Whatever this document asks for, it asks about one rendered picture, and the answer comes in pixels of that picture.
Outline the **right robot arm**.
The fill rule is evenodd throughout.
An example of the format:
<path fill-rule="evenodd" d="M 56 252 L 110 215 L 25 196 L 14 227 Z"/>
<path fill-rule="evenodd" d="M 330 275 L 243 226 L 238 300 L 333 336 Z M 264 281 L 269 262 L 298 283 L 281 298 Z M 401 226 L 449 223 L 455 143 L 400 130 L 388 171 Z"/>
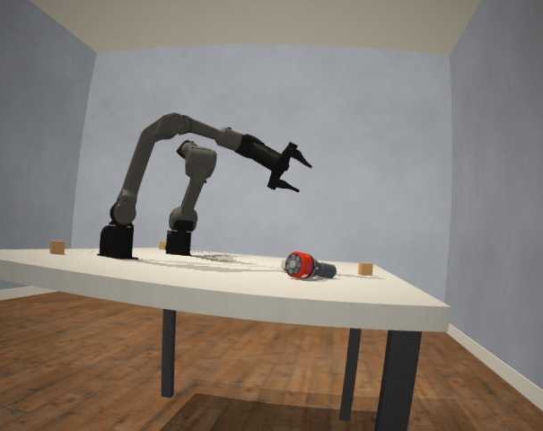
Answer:
<path fill-rule="evenodd" d="M 266 152 L 273 150 L 256 137 L 248 134 L 245 136 L 229 127 L 213 128 L 186 115 L 181 116 L 179 113 L 162 116 L 145 128 L 139 137 L 122 190 L 109 212 L 112 220 L 109 224 L 112 225 L 107 225 L 101 230 L 100 254 L 97 256 L 113 259 L 138 259 L 132 257 L 134 236 L 132 222 L 136 218 L 137 193 L 154 143 L 158 140 L 172 139 L 177 134 L 180 136 L 187 133 L 214 139 L 217 145 L 233 150 L 261 165 L 263 165 L 262 160 Z"/>

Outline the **grey hose nozzle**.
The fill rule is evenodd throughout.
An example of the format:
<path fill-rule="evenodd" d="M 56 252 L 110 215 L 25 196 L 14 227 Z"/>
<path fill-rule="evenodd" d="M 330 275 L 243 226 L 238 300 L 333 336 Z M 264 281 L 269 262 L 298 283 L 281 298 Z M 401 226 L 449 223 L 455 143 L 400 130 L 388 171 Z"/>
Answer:
<path fill-rule="evenodd" d="M 337 269 L 334 265 L 318 262 L 310 254 L 292 252 L 287 259 L 282 260 L 281 268 L 288 276 L 306 279 L 309 277 L 333 278 Z"/>

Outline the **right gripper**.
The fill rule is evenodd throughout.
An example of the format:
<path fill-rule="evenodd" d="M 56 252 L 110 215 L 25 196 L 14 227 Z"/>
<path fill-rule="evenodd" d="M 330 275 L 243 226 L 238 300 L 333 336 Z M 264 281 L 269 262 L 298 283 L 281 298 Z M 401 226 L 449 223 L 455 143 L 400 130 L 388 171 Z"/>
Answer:
<path fill-rule="evenodd" d="M 262 164 L 264 167 L 268 168 L 271 172 L 270 179 L 267 187 L 271 189 L 291 189 L 293 191 L 299 192 L 299 190 L 284 180 L 279 180 L 282 174 L 289 168 L 289 160 L 293 157 L 295 160 L 304 164 L 305 166 L 311 168 L 312 166 L 304 159 L 302 153 L 296 148 L 298 145 L 289 143 L 286 149 L 280 154 L 275 150 L 269 150 L 263 157 Z M 291 157 L 290 157 L 291 156 Z"/>

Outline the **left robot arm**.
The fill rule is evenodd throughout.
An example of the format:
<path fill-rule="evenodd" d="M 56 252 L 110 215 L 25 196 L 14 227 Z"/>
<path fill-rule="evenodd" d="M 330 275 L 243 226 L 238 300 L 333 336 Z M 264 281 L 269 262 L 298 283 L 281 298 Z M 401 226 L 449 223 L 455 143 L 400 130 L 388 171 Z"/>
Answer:
<path fill-rule="evenodd" d="M 216 165 L 216 152 L 209 150 L 212 149 L 185 140 L 176 151 L 185 159 L 185 171 L 190 181 L 181 206 L 174 208 L 169 217 L 169 227 L 174 231 L 167 231 L 166 254 L 191 256 L 190 232 L 197 226 L 197 211 L 194 207 L 205 180 L 211 177 Z"/>

